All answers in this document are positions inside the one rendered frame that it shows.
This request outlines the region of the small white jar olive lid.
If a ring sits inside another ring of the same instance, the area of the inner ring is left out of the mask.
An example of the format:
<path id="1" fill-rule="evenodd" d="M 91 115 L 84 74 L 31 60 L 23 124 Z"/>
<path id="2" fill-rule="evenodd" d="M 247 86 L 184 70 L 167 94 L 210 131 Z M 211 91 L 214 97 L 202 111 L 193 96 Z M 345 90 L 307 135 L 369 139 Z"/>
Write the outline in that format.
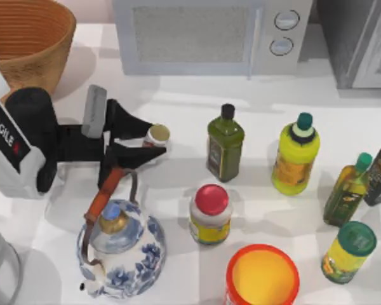
<path id="1" fill-rule="evenodd" d="M 170 130 L 162 124 L 152 125 L 144 137 L 144 147 L 166 147 L 170 139 Z"/>

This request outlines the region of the pale grey rounded box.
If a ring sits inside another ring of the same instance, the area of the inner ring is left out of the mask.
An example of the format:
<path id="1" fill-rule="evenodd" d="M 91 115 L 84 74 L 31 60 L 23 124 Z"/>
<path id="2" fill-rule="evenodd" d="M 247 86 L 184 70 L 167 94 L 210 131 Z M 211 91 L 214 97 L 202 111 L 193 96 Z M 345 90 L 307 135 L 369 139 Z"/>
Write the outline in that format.
<path id="1" fill-rule="evenodd" d="M 98 85 L 89 85 L 84 108 L 81 132 L 88 138 L 102 136 L 107 108 L 107 90 Z"/>

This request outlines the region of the dark green bottle black cap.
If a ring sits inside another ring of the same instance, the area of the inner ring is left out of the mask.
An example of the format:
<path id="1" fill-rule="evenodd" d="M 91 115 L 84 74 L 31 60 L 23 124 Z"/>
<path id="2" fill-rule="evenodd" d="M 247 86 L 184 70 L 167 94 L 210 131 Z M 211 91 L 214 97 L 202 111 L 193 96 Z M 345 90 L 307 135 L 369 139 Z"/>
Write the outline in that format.
<path id="1" fill-rule="evenodd" d="M 221 182 L 228 182 L 239 173 L 245 132 L 234 116 L 234 105 L 226 103 L 221 106 L 219 117 L 208 124 L 206 166 Z"/>

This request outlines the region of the blue and white porcelain teapot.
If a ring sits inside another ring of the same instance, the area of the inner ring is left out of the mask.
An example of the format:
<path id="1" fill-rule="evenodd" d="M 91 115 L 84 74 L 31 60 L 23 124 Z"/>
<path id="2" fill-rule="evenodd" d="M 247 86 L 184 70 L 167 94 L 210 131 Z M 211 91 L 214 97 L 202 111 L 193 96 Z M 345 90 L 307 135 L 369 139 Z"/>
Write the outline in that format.
<path id="1" fill-rule="evenodd" d="M 136 200 L 135 170 L 115 167 L 84 214 L 76 243 L 79 289 L 92 298 L 125 300 L 144 293 L 159 278 L 167 257 L 160 222 Z"/>

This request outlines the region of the red-lidded jar yellow label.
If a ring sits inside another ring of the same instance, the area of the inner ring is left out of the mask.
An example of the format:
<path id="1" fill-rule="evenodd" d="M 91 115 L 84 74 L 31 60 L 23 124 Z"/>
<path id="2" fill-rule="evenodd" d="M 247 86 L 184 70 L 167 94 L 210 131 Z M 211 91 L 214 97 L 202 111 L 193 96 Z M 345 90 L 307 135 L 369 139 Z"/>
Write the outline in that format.
<path id="1" fill-rule="evenodd" d="M 231 230 L 233 207 L 227 191 L 218 184 L 205 184 L 190 202 L 190 233 L 203 245 L 223 242 Z"/>

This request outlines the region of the brown woven basket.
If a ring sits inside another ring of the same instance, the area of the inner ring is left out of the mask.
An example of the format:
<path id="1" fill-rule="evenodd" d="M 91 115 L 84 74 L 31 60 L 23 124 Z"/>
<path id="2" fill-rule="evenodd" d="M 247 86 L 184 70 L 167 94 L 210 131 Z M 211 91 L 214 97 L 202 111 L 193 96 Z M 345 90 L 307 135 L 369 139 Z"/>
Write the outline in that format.
<path id="1" fill-rule="evenodd" d="M 11 90 L 38 86 L 54 93 L 76 24 L 56 0 L 0 0 L 0 71 Z"/>

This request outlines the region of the pale microwave oven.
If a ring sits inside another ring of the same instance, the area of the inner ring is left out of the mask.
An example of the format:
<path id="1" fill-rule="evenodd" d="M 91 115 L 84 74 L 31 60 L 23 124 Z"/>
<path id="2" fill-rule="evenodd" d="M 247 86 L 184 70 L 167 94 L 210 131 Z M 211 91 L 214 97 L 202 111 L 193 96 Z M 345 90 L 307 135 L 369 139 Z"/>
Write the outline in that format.
<path id="1" fill-rule="evenodd" d="M 127 75 L 246 76 L 255 12 L 262 10 L 254 76 L 296 71 L 313 0 L 112 0 L 119 52 Z M 292 30 L 279 30 L 279 12 L 300 15 Z M 275 39 L 293 50 L 271 53 Z"/>

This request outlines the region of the grey metal cylinder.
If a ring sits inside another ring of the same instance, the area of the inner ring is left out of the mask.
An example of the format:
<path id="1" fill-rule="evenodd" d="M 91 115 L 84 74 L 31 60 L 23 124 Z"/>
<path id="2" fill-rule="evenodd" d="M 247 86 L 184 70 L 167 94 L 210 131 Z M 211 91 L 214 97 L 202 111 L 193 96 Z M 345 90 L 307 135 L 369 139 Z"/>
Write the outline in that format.
<path id="1" fill-rule="evenodd" d="M 0 233 L 0 305 L 14 305 L 21 279 L 22 267 L 17 251 Z"/>

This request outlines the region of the yellow-green bottle teal cap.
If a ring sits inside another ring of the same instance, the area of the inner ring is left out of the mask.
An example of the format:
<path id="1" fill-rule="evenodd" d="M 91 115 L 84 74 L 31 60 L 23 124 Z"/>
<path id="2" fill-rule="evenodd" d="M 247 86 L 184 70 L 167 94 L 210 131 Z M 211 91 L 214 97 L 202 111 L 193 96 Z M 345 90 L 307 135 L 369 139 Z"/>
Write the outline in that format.
<path id="1" fill-rule="evenodd" d="M 313 127 L 312 114 L 301 112 L 280 133 L 271 175 L 274 187 L 287 196 L 302 193 L 309 183 L 319 148 L 320 136 Z"/>

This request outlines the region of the orange and yellow can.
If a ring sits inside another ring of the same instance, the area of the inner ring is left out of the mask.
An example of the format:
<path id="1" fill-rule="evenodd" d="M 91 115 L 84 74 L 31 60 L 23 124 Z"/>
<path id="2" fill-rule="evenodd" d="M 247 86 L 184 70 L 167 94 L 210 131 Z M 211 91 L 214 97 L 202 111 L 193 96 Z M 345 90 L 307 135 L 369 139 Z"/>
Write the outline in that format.
<path id="1" fill-rule="evenodd" d="M 293 305 L 298 269 L 282 250 L 267 244 L 240 248 L 230 259 L 223 305 Z"/>

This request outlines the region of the round microwave knob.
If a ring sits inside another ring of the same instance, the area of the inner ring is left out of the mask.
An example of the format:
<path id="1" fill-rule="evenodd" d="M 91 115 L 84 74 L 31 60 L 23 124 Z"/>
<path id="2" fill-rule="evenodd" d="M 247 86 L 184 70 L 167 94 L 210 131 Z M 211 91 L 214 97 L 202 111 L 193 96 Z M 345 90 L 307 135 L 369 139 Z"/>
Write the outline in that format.
<path id="1" fill-rule="evenodd" d="M 300 15 L 295 10 L 279 12 L 275 19 L 274 25 L 281 31 L 294 29 L 300 21 Z"/>
<path id="2" fill-rule="evenodd" d="M 282 57 L 289 54 L 294 48 L 293 41 L 288 37 L 275 39 L 269 46 L 271 53 L 277 57 Z"/>

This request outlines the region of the olive oil bottle green cap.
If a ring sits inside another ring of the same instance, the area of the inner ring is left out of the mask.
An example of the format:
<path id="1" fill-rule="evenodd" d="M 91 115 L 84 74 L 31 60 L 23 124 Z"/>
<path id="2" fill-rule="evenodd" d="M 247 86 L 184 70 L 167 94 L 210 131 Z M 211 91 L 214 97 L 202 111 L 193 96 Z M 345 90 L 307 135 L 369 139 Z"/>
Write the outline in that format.
<path id="1" fill-rule="evenodd" d="M 326 224 L 341 227 L 350 221 L 368 191 L 372 161 L 370 154 L 362 152 L 354 165 L 343 167 L 324 206 Z"/>

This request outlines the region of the yellow can green lid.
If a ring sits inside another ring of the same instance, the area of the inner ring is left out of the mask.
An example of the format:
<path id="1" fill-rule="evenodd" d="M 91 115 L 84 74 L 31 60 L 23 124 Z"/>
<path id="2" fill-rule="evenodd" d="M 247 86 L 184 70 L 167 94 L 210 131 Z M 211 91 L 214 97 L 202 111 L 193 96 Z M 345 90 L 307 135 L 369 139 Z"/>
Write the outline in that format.
<path id="1" fill-rule="evenodd" d="M 349 283 L 377 246 L 377 237 L 366 224 L 345 223 L 322 258 L 324 276 L 340 285 Z"/>

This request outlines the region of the grey cabinet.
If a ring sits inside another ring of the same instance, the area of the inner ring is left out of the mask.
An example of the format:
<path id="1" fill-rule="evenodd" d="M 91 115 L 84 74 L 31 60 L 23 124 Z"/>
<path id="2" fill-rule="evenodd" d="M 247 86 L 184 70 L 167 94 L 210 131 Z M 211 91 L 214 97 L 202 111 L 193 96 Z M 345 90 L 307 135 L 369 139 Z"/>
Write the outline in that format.
<path id="1" fill-rule="evenodd" d="M 381 88 L 381 0 L 317 0 L 337 88 Z"/>

